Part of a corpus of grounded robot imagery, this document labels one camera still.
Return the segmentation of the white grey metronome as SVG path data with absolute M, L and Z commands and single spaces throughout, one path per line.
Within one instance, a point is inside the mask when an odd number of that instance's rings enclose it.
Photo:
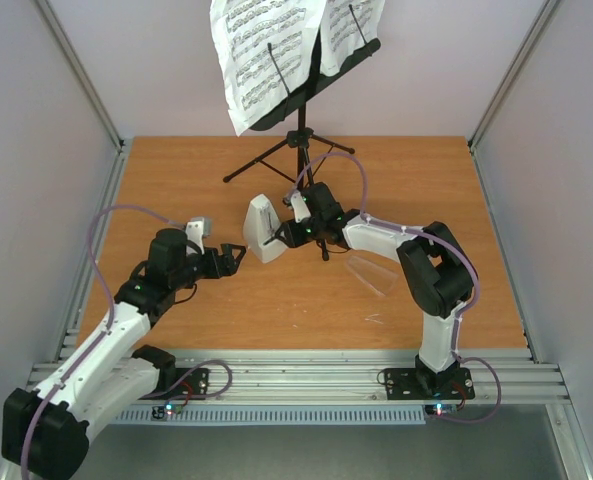
M 250 201 L 243 224 L 243 238 L 263 264 L 274 261 L 287 250 L 287 246 L 281 242 L 263 245 L 280 225 L 275 208 L 266 195 L 259 194 Z

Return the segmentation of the clear plastic metronome cover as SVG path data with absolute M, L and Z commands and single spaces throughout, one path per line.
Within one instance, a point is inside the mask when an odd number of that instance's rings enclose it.
M 388 295 L 399 278 L 397 273 L 359 256 L 350 256 L 345 264 L 349 272 L 380 297 Z

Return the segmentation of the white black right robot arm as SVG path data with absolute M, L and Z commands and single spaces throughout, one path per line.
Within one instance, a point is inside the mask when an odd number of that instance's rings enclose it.
M 410 227 L 359 209 L 344 210 L 329 187 L 318 182 L 291 191 L 293 217 L 278 218 L 269 198 L 248 207 L 244 238 L 264 263 L 308 243 L 365 251 L 401 265 L 410 294 L 423 312 L 423 336 L 415 359 L 418 387 L 429 396 L 449 389 L 458 370 L 457 343 L 462 315 L 478 294 L 478 276 L 450 229 L 441 222 Z

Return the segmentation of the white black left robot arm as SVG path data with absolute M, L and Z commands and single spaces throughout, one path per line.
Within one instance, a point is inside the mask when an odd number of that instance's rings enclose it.
M 1 454 L 24 478 L 71 478 L 119 413 L 175 391 L 181 382 L 175 356 L 134 345 L 176 304 L 179 291 L 238 271 L 245 247 L 206 247 L 204 236 L 201 220 L 158 231 L 93 333 L 32 390 L 17 388 L 7 397 Z

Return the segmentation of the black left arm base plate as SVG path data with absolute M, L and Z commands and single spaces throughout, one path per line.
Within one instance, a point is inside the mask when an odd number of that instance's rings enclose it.
M 154 395 L 153 393 L 145 395 L 145 400 L 169 400 L 180 397 L 184 399 L 189 393 L 192 393 L 192 397 L 200 397 L 208 393 L 210 383 L 210 370 L 202 367 L 195 370 L 190 375 L 186 375 L 189 368 L 178 368 L 176 371 L 176 377 L 174 381 L 180 380 L 180 382 L 167 393 L 161 393 Z

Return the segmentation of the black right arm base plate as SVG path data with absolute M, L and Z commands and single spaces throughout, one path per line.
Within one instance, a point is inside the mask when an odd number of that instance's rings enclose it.
M 376 375 L 376 381 L 385 388 L 388 400 L 456 401 L 476 397 L 471 373 L 466 368 L 459 368 L 435 393 L 422 388 L 413 368 L 385 368 Z

